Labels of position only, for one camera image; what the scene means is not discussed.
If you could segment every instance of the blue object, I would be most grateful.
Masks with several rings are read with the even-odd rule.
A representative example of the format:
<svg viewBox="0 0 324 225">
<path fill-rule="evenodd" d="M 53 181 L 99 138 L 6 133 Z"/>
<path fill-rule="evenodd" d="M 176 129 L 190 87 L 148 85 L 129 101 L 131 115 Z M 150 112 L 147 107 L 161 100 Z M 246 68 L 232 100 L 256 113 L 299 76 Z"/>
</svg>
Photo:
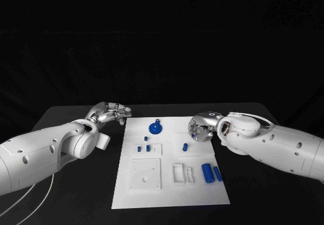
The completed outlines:
<svg viewBox="0 0 324 225">
<path fill-rule="evenodd" d="M 163 127 L 160 125 L 160 120 L 155 120 L 155 123 L 152 123 L 148 127 L 150 133 L 157 135 L 163 131 Z"/>
<path fill-rule="evenodd" d="M 206 183 L 213 183 L 214 182 L 214 175 L 213 175 L 210 164 L 209 163 L 203 164 L 201 169 L 203 169 L 203 173 L 204 173 Z"/>
<path fill-rule="evenodd" d="M 187 151 L 187 143 L 183 144 L 183 151 Z"/>
<path fill-rule="evenodd" d="M 216 177 L 217 177 L 217 181 L 222 181 L 222 176 L 220 176 L 220 172 L 217 170 L 217 167 L 214 166 L 214 174 L 216 174 Z"/>
</svg>

